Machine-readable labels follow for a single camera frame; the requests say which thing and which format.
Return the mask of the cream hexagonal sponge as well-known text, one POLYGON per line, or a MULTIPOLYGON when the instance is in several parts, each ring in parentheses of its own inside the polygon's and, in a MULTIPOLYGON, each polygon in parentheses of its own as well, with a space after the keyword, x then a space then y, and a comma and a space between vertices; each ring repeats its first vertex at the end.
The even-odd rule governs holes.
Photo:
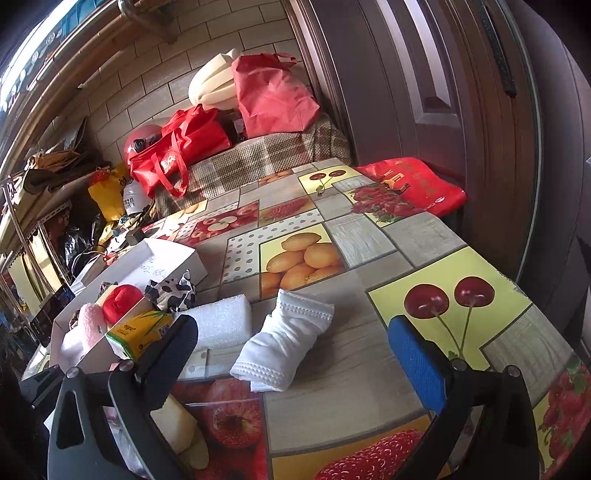
POLYGON ((190 447, 197 420, 172 395, 150 417, 176 454, 190 447))

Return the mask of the pink fluffy pouch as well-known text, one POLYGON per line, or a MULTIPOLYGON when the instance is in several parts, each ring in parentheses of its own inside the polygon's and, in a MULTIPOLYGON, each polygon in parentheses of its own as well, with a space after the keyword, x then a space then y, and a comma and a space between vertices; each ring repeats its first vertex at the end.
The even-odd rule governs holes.
POLYGON ((107 331, 102 307, 94 303, 84 304, 79 310, 78 326, 82 335, 83 350, 89 351, 107 331))

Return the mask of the yellow bamboo tissue pack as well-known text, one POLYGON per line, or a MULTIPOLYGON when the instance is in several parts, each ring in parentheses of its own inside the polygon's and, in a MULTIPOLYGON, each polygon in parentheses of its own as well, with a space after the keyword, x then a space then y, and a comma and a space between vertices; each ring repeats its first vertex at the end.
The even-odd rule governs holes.
POLYGON ((152 343, 165 336, 172 323, 170 314, 148 311, 121 320, 107 332, 106 339, 115 356, 137 360, 152 343))

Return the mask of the red plush ball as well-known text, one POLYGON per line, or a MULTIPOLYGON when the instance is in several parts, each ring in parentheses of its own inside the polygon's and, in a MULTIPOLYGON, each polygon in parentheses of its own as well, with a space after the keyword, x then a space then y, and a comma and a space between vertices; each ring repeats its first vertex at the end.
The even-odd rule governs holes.
POLYGON ((109 326, 115 325, 142 298, 142 292, 133 285, 116 286, 106 296, 102 304, 102 310, 106 323, 109 326))

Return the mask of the black white cow-print cloth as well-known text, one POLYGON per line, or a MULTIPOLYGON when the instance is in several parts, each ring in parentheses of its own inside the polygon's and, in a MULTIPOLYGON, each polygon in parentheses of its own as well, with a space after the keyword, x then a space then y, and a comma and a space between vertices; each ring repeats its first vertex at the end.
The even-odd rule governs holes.
POLYGON ((190 271, 185 270, 178 278, 167 278, 156 283, 150 280, 143 296, 159 311, 178 313, 197 306, 197 291, 191 282, 190 271))

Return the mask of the white foam block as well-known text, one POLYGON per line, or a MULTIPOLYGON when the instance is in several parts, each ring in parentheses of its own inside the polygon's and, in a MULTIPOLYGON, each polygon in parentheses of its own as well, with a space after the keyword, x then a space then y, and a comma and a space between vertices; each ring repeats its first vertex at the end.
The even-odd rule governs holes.
POLYGON ((239 294, 173 314, 188 316, 197 324, 197 350, 215 350, 242 345, 253 335, 252 307, 239 294))

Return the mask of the smartphone showing video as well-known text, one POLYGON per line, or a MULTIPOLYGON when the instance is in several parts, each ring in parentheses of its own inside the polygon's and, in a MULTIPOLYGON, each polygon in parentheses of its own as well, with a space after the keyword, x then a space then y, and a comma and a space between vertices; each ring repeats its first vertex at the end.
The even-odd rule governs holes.
POLYGON ((43 347, 50 343, 55 318, 74 298, 70 288, 62 285, 41 303, 40 310, 30 321, 30 329, 43 347))

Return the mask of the fruit pattern tablecloth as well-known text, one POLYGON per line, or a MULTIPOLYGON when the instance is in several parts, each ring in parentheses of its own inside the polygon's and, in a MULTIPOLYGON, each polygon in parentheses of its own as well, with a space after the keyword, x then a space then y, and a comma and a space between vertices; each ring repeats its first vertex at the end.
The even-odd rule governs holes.
POLYGON ((335 306, 283 393, 252 393, 229 376, 238 343, 198 344, 173 393, 197 424, 185 460, 200 478, 311 479, 398 431, 426 429, 435 411, 387 343, 397 315, 473 368, 521 369, 544 478, 557 477, 590 423, 589 371, 537 306, 438 217, 339 160, 249 181, 145 234, 56 318, 60 366, 114 360, 106 341, 82 354, 67 330, 106 283, 143 288, 188 274, 200 304, 245 296, 252 331, 283 288, 335 306))

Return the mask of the black plastic bag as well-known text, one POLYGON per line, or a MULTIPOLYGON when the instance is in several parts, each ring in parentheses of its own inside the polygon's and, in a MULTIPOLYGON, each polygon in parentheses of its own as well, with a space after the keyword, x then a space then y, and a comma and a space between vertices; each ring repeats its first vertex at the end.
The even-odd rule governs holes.
POLYGON ((82 256, 98 246, 105 225, 100 213, 92 218, 69 217, 63 235, 63 260, 71 274, 81 265, 82 256))

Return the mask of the white cardboard tray box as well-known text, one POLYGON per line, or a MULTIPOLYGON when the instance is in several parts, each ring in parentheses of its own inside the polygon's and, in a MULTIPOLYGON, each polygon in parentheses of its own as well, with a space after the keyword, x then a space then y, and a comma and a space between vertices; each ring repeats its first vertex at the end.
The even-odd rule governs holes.
POLYGON ((83 356, 82 341, 68 339, 70 321, 86 304, 102 304, 106 317, 123 318, 142 299, 145 288, 166 279, 189 274, 197 285, 207 276, 197 250, 160 239, 144 239, 107 267, 74 297, 53 321, 49 346, 50 364, 62 370, 78 363, 83 356))

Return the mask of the yellow shopping bag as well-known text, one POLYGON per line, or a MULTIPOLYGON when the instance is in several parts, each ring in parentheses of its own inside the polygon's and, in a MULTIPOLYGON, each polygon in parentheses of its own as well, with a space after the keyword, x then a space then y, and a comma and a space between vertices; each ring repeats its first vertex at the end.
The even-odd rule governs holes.
POLYGON ((129 179, 123 163, 96 170, 89 178, 88 193, 107 222, 117 221, 124 215, 122 192, 129 179))

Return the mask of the red helmet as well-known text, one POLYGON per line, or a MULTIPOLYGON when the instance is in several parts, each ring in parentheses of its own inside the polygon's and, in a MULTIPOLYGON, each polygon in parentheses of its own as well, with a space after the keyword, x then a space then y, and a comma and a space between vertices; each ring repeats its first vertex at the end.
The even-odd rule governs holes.
POLYGON ((159 141, 162 137, 161 127, 149 123, 135 128, 127 136, 123 145, 123 159, 130 160, 137 154, 159 141))

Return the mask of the plaid covered bench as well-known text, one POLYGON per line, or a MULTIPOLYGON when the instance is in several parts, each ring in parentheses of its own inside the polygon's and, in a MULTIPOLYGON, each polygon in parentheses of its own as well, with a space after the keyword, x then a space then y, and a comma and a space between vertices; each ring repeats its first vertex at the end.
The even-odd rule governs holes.
POLYGON ((155 193, 153 212, 160 219, 264 176, 331 158, 351 164, 351 147, 329 116, 322 114, 304 132, 274 133, 245 140, 191 165, 183 197, 175 198, 159 187, 155 193))

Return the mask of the cream foam roll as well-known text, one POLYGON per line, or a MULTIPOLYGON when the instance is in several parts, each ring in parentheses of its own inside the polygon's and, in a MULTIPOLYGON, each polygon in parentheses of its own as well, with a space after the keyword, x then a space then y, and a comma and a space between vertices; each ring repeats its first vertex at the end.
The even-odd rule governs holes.
POLYGON ((188 99, 193 106, 228 111, 238 107, 235 78, 231 64, 239 57, 238 49, 218 53, 193 76, 188 87, 188 99))

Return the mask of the red paper bag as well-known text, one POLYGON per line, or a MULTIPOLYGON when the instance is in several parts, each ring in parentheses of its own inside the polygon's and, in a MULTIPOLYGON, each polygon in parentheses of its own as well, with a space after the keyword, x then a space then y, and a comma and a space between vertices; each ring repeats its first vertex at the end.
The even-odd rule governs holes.
POLYGON ((245 134, 300 133, 318 120, 321 106, 291 68, 287 53, 240 55, 231 63, 245 134))

